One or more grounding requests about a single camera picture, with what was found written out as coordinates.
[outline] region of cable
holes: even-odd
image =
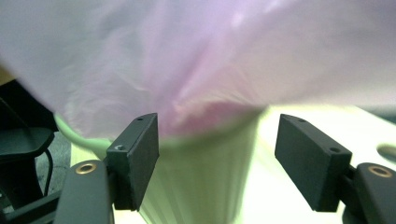
[[[48,196],[49,188],[50,188],[50,179],[52,178],[53,160],[52,160],[52,156],[50,155],[50,151],[48,149],[46,149],[44,152],[46,153],[47,158],[49,159],[49,171],[47,173],[46,187],[44,187],[44,196]]]

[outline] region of translucent plastic bag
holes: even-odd
[[[0,60],[86,137],[283,103],[394,104],[393,1],[2,1]]]

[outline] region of screw hole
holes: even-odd
[[[116,146],[116,147],[114,147],[116,150],[124,150],[125,149],[125,146],[123,146],[123,145],[119,145],[119,146]]]
[[[96,165],[94,163],[85,163],[80,165],[76,169],[76,173],[79,175],[85,175],[88,174],[96,169]]]

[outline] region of black cable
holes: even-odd
[[[45,150],[47,158],[49,159],[49,171],[47,173],[46,179],[46,187],[44,187],[44,196],[49,195],[49,188],[50,188],[50,179],[52,178],[52,170],[53,170],[53,160],[52,156],[50,155],[50,151],[48,149]]]
[[[3,98],[0,97],[0,102],[3,104],[3,106],[6,108],[7,112],[11,115],[12,118],[14,118],[15,121],[19,122],[23,127],[29,128],[27,123],[15,112],[9,104],[3,100]]]

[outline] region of white surface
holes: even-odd
[[[380,144],[396,145],[396,126],[393,124],[354,106],[271,106],[261,119],[243,209],[236,223],[342,223],[344,206],[341,203],[336,214],[311,211],[275,159],[277,125],[281,113],[306,119],[352,151],[353,166],[369,161],[396,169],[395,164],[376,153],[376,147]],[[73,147],[72,163],[93,156]],[[137,213],[117,211],[116,223],[145,222]]]

